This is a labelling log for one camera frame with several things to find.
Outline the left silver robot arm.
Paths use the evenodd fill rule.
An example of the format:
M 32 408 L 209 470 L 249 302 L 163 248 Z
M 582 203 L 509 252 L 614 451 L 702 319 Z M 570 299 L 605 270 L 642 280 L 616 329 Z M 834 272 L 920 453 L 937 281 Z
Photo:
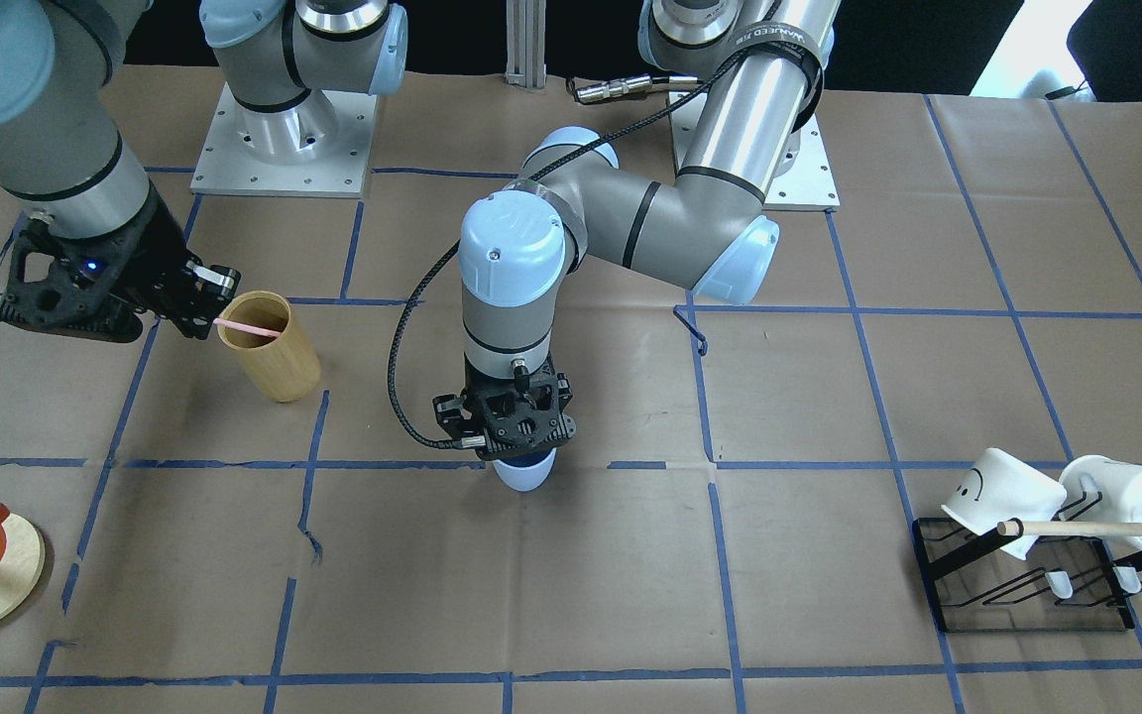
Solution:
M 622 131 L 554 131 L 516 180 L 471 206 L 456 259 L 464 388 L 432 406 L 439 450 L 512 464 L 565 444 L 566 376 L 553 366 L 558 286 L 586 257 L 727 303 L 755 298 L 780 230 L 764 212 L 793 134 L 825 87 L 837 1 L 648 1 L 640 50 L 698 78 L 703 110 L 670 184 L 627 173 Z

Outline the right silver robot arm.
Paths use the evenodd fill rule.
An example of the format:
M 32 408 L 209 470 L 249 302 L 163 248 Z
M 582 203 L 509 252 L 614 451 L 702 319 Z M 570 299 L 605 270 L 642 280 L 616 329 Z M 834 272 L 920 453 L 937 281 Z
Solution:
M 240 281 L 190 252 L 100 87 L 145 1 L 0 1 L 0 186 L 21 202 L 0 322 L 135 342 L 155 313 L 203 339 Z M 407 10 L 391 1 L 203 1 L 225 73 L 193 188 L 355 195 L 377 95 L 399 90 Z

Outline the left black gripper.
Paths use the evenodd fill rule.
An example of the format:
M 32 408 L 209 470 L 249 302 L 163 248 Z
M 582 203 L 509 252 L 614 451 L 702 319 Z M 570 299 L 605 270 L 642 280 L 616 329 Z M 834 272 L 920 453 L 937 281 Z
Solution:
M 552 356 L 534 369 L 512 369 L 506 379 L 468 363 L 466 378 L 463 393 L 439 395 L 432 407 L 440 428 L 481 460 L 515 460 L 574 438 L 576 420 L 565 412 L 572 390 Z

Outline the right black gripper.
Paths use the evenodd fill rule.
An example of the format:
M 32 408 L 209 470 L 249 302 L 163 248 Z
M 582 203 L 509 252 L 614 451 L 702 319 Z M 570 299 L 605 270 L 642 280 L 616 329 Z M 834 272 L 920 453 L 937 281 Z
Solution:
M 90 240 L 58 238 L 27 220 L 15 238 L 0 320 L 18 328 L 100 342 L 140 337 L 140 313 L 204 339 L 234 298 L 241 273 L 190 252 L 162 196 L 150 188 L 132 220 Z

